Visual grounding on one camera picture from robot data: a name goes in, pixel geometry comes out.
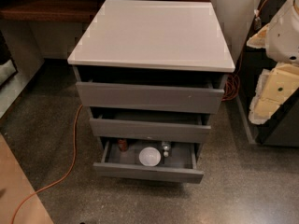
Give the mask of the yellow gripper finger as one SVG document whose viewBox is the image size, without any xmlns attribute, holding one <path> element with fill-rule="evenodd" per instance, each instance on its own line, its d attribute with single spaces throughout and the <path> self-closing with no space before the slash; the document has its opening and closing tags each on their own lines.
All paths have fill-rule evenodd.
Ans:
<svg viewBox="0 0 299 224">
<path fill-rule="evenodd" d="M 268 28 L 269 24 L 266 24 L 263 28 L 259 30 L 258 33 L 250 37 L 247 41 L 247 46 L 253 49 L 266 49 L 266 36 Z"/>
<path fill-rule="evenodd" d="M 255 125 L 266 123 L 298 89 L 298 65 L 277 63 L 271 70 L 264 69 L 249 106 L 249 121 Z"/>
</svg>

